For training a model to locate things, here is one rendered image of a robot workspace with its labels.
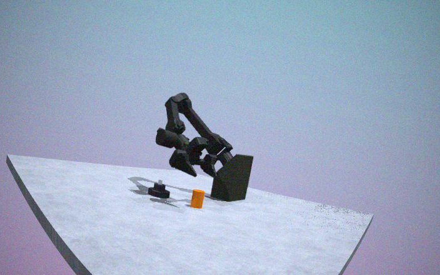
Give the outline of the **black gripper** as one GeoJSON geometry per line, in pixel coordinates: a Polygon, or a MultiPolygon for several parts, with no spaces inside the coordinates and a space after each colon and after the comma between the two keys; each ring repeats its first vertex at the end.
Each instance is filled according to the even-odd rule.
{"type": "Polygon", "coordinates": [[[215,155],[206,154],[204,159],[200,159],[201,152],[191,150],[191,155],[188,155],[185,145],[188,146],[189,142],[182,143],[178,149],[173,152],[169,159],[169,164],[171,167],[196,178],[197,173],[192,165],[200,165],[200,168],[206,174],[216,179],[217,174],[214,165],[216,164],[218,158],[215,155]]]}

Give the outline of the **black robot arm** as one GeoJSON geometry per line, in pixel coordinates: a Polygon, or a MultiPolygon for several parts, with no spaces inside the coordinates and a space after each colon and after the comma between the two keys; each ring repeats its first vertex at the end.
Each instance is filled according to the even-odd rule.
{"type": "Polygon", "coordinates": [[[167,111],[167,125],[166,129],[159,128],[157,130],[157,145],[169,149],[175,147],[175,150],[177,150],[182,143],[189,142],[189,138],[182,134],[186,127],[184,121],[179,119],[179,113],[181,113],[201,136],[195,137],[188,146],[185,145],[188,155],[191,155],[190,150],[201,152],[203,149],[206,149],[209,154],[215,155],[223,166],[233,158],[233,155],[230,153],[233,149],[232,145],[220,135],[211,132],[194,111],[192,102],[185,92],[180,92],[170,97],[166,101],[165,107],[167,111]],[[224,150],[221,151],[222,149],[224,150]]]}

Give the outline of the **dark grey round pedestal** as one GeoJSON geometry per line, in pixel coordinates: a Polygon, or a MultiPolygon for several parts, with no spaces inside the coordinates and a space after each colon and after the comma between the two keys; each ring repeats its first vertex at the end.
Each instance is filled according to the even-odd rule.
{"type": "Polygon", "coordinates": [[[158,179],[158,183],[154,183],[154,187],[149,187],[148,194],[157,198],[169,198],[170,191],[166,188],[166,185],[162,184],[163,180],[158,179]]]}

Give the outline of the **orange knob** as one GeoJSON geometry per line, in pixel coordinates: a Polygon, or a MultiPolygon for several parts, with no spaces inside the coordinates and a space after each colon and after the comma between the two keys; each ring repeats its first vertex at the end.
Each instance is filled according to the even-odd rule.
{"type": "Polygon", "coordinates": [[[203,205],[205,191],[200,189],[193,189],[191,207],[201,209],[203,205]]]}

